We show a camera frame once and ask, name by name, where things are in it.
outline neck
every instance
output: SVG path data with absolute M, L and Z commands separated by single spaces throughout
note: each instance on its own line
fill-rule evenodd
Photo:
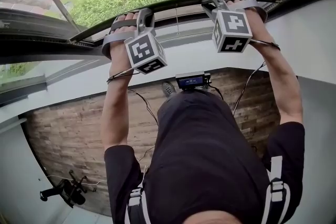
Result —
M 191 215 L 183 224 L 242 224 L 233 215 L 224 211 L 204 211 Z

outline white cube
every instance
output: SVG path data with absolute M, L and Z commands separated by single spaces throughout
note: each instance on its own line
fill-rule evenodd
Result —
M 150 32 L 125 41 L 128 57 L 134 70 L 148 74 L 167 65 L 164 49 Z
M 212 34 L 217 52 L 243 52 L 251 37 L 245 12 L 218 10 Z

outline person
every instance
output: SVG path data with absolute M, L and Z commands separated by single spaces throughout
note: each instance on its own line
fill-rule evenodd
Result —
M 246 10 L 246 15 L 254 39 L 274 42 L 255 9 Z M 119 20 L 136 17 L 128 13 Z M 252 46 L 267 64 L 281 117 L 263 158 L 249 146 L 229 106 L 218 96 L 196 89 L 175 93 L 164 83 L 170 97 L 158 111 L 155 150 L 143 180 L 151 224 L 261 223 L 270 182 L 265 168 L 270 170 L 274 156 L 283 157 L 282 180 L 291 192 L 283 222 L 294 214 L 302 195 L 305 151 L 299 83 L 277 48 Z M 112 43 L 110 53 L 110 76 L 131 67 L 123 42 Z M 125 76 L 108 84 L 101 118 L 111 215 L 117 224 L 124 223 L 131 191 L 142 181 L 134 150 L 127 145 L 130 79 Z

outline digital display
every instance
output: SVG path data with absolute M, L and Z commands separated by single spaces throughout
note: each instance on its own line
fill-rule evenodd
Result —
M 181 79 L 179 80 L 180 86 L 185 87 L 189 85 L 203 84 L 203 77 L 195 77 L 189 79 Z

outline t-shirt sleeve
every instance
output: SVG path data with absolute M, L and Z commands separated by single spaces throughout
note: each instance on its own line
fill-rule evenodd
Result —
M 286 122 L 270 134 L 262 162 L 271 170 L 271 158 L 282 156 L 282 180 L 290 188 L 290 203 L 284 222 L 292 217 L 302 196 L 305 128 L 298 122 Z
M 130 193 L 142 180 L 140 165 L 127 145 L 108 148 L 104 158 L 113 223 L 124 223 Z

